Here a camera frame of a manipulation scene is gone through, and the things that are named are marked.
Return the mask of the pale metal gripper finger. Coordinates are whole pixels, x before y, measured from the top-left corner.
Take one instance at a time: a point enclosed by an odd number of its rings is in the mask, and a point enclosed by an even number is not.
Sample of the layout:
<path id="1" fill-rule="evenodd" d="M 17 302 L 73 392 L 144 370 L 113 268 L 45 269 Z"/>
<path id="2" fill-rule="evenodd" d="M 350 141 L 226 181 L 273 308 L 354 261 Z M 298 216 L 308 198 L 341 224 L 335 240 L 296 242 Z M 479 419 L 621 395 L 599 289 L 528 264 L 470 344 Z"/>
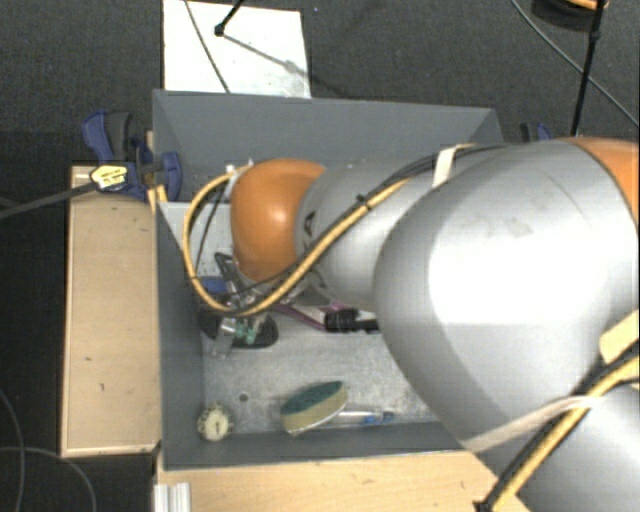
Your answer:
<path id="1" fill-rule="evenodd" d="M 230 354 L 236 338 L 236 320 L 219 318 L 215 326 L 208 354 L 213 358 L 226 358 Z"/>

